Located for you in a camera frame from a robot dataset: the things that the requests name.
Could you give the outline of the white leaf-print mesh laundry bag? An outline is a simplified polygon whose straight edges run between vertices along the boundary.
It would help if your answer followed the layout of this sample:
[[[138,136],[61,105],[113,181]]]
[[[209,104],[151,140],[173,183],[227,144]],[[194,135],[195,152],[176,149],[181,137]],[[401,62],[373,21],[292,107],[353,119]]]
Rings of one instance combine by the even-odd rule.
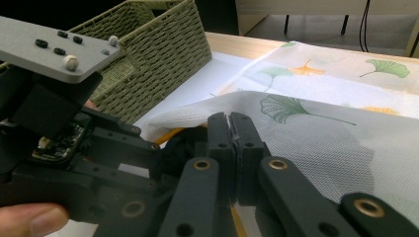
[[[354,123],[351,133],[375,153],[370,195],[419,227],[419,60],[287,42],[251,60],[209,98],[148,118],[142,135],[155,141],[218,112]]]

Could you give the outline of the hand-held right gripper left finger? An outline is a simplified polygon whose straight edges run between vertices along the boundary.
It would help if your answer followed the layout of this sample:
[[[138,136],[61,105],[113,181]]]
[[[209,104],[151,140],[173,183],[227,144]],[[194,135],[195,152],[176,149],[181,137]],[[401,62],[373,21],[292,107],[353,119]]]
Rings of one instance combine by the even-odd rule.
[[[196,143],[195,154],[218,163],[218,201],[220,204],[231,204],[234,193],[234,148],[225,113],[208,118],[207,140]]]

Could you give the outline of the green woven basket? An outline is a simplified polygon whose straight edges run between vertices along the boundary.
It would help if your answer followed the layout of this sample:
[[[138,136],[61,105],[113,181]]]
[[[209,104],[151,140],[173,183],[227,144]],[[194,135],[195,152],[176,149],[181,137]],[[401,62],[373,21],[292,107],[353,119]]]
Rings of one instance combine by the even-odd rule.
[[[119,57],[100,70],[99,111],[134,123],[211,60],[194,0],[125,0],[71,29],[119,38]]]

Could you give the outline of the dark curtain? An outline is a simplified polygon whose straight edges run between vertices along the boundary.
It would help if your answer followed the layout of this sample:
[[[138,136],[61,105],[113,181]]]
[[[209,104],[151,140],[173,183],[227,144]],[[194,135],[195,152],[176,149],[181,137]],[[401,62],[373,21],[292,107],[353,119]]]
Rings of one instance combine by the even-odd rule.
[[[0,0],[0,16],[69,30],[125,0]],[[194,0],[206,32],[239,35],[235,0]]]

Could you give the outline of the black cloth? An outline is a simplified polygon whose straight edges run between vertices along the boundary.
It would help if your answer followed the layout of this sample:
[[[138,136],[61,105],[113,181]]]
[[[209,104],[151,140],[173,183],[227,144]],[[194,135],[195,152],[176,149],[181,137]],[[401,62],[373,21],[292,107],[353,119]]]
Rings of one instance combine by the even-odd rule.
[[[229,117],[235,168],[232,202],[236,202],[237,154]],[[271,155],[292,161],[325,197],[338,201],[346,194],[374,191],[375,178],[370,164],[375,153],[351,133],[356,127],[354,123],[309,115],[295,116],[285,123],[271,118],[251,119],[266,144],[265,157]],[[180,175],[187,160],[199,157],[195,154],[196,143],[206,140],[206,127],[183,129],[159,152],[152,175]]]

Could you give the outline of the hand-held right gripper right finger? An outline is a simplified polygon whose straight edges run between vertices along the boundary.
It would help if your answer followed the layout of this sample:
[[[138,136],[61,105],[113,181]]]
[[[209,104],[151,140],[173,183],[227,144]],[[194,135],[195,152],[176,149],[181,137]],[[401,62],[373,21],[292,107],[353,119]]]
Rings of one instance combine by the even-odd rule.
[[[258,171],[260,162],[268,150],[250,117],[241,113],[232,113],[229,120],[237,154],[237,201],[240,205],[252,206],[259,198]]]

